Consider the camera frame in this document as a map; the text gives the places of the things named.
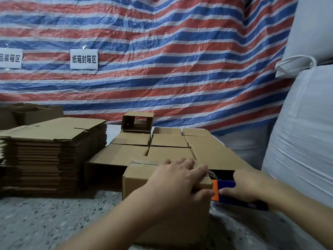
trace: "person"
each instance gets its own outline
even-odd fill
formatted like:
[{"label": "person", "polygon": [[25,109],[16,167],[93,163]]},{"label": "person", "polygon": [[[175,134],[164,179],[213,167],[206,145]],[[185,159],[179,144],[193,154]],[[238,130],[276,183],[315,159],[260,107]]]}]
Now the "person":
[{"label": "person", "polygon": [[[184,205],[184,200],[199,202],[211,198],[214,195],[211,189],[191,194],[194,183],[208,170],[207,165],[192,169],[193,165],[192,159],[174,163],[166,160],[157,166],[144,186],[57,250],[128,249],[141,232],[167,218],[173,210]],[[331,208],[252,168],[235,170],[233,177],[236,187],[221,189],[220,194],[246,202],[267,202],[327,249],[333,250]]]}]

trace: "sign with chinese characters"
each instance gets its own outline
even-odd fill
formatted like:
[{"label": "sign with chinese characters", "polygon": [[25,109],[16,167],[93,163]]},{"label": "sign with chinese characters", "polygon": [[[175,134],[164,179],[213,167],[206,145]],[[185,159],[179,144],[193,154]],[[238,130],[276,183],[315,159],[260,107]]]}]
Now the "sign with chinese characters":
[{"label": "sign with chinese characters", "polygon": [[22,68],[23,50],[0,48],[0,68]]},{"label": "sign with chinese characters", "polygon": [[95,49],[71,49],[71,69],[98,69],[98,52]]}]

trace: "wrinkled fabric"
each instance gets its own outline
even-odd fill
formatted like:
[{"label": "wrinkled fabric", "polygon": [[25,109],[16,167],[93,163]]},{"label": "wrinkled fabric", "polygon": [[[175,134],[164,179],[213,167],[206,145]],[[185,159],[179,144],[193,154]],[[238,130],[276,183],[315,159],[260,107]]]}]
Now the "wrinkled fabric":
[{"label": "wrinkled fabric", "polygon": [[[116,123],[153,111],[158,126],[215,135],[274,120],[292,80],[275,79],[297,0],[0,0],[0,102],[60,104]],[[71,70],[70,49],[99,69]]]}]

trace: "speckled table top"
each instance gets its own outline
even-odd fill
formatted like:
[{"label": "speckled table top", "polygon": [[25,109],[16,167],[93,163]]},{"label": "speckled table top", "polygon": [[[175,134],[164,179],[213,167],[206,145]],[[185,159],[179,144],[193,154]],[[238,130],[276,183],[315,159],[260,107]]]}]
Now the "speckled table top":
[{"label": "speckled table top", "polygon": [[[5,197],[0,200],[0,249],[53,249],[110,211],[121,193],[99,191],[93,199]],[[132,246],[131,250],[143,249]],[[202,249],[324,249],[283,215],[211,203]]]}]

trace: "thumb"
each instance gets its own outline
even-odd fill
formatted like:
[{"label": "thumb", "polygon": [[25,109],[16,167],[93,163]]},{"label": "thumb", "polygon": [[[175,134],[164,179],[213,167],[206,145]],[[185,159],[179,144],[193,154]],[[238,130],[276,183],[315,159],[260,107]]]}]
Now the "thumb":
[{"label": "thumb", "polygon": [[194,202],[200,202],[205,198],[212,198],[215,195],[214,190],[212,189],[202,189],[193,195]]},{"label": "thumb", "polygon": [[223,189],[219,189],[219,194],[223,195],[223,196],[234,197],[234,196],[236,196],[236,190],[235,190],[235,188],[223,188]]}]

